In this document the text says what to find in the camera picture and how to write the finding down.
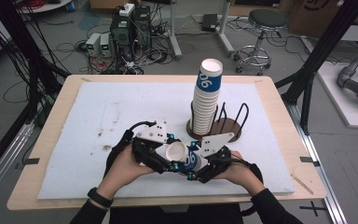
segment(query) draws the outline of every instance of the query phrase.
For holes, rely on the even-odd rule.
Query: stool legs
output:
[[[263,74],[264,67],[269,68],[271,66],[271,57],[264,49],[260,48],[265,33],[266,31],[264,30],[261,32],[254,46],[242,47],[234,54],[234,61],[238,61],[236,68],[237,73],[242,72],[241,65],[243,63],[259,66],[260,70],[257,73],[258,76],[261,76]]]

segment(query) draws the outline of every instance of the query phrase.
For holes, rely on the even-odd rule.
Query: human hand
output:
[[[116,157],[109,172],[97,188],[97,192],[104,198],[111,200],[119,189],[129,185],[139,176],[153,172],[151,168],[136,161],[132,155],[132,145],[128,145]]]
[[[234,150],[231,150],[231,158],[243,160],[240,152]],[[233,184],[243,186],[251,196],[265,188],[255,174],[246,165],[239,162],[232,162],[225,172],[217,175],[214,179],[226,179]]]

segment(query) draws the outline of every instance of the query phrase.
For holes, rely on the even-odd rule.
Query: blue printed logo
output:
[[[199,162],[199,159],[197,158],[196,153],[189,150],[188,157],[186,158],[186,161],[185,161],[185,165],[180,167],[179,171],[180,172],[192,171],[196,167],[198,162]]]
[[[202,91],[214,92],[220,89],[220,84],[222,82],[222,75],[217,77],[208,77],[202,72],[199,72],[199,77],[197,78],[197,86]]]

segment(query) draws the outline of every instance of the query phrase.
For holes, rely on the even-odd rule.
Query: cardboard box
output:
[[[93,9],[113,9],[115,7],[123,7],[126,3],[133,3],[132,0],[89,0],[89,5]]]
[[[230,16],[249,16],[249,13],[255,9],[270,9],[281,12],[284,15],[288,15],[292,9],[293,0],[281,0],[278,7],[262,7],[262,6],[246,6],[246,5],[236,5],[235,1],[231,3],[229,8],[228,15]]]
[[[337,0],[296,1],[287,22],[288,31],[320,37],[338,10]]]

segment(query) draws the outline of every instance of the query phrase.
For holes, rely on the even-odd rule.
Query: stacked paper cups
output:
[[[223,65],[216,59],[206,59],[201,64],[192,103],[194,117],[190,121],[190,129],[193,128],[195,134],[204,135],[211,129],[222,71]]]

